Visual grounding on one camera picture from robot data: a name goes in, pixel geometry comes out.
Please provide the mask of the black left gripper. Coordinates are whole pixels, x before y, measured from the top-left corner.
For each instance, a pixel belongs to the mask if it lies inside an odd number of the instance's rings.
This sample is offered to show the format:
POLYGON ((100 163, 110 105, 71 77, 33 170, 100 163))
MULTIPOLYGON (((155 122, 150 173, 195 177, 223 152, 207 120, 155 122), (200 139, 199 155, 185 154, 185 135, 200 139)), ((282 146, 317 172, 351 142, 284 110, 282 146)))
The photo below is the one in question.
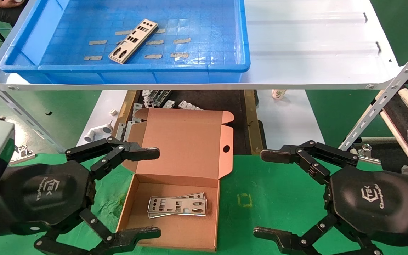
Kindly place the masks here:
POLYGON ((89 210, 96 195, 94 180, 101 180, 124 161, 159 158, 157 147, 142 148, 137 142, 108 137, 68 149, 65 155, 66 163, 10 167, 2 176, 0 198, 8 212, 5 219, 11 234, 47 231, 34 243, 34 248, 46 255, 113 255, 133 251, 142 239, 161 236, 157 227, 111 233, 89 210), (101 159, 90 171, 80 164, 98 157, 101 159), (81 221, 100 237, 96 247, 85 250, 56 241, 81 221))

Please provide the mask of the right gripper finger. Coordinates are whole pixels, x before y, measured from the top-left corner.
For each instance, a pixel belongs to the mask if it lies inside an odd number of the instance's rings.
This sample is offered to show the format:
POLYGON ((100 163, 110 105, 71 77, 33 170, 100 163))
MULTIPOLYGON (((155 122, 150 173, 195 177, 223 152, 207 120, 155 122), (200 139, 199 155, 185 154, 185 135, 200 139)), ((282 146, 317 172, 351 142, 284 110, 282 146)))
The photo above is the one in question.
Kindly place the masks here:
POLYGON ((358 156, 329 145, 310 140, 298 146, 283 145, 280 150, 264 149, 260 157, 265 162, 297 164, 318 184, 327 185, 330 182, 330 171, 317 160, 334 166, 357 166, 358 156))

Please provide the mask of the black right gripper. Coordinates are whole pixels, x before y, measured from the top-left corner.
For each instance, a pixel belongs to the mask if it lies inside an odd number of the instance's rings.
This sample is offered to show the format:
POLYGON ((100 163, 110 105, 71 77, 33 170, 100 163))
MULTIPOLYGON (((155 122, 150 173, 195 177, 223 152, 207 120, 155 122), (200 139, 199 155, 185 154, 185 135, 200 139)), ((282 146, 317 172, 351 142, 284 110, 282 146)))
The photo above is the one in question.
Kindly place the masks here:
POLYGON ((275 242, 286 255, 320 255, 313 245, 334 226, 360 246, 339 255, 383 255, 371 240, 408 245, 408 175, 345 166, 332 174, 329 188, 332 201, 328 210, 333 214, 303 236, 258 226, 254 237, 275 242))

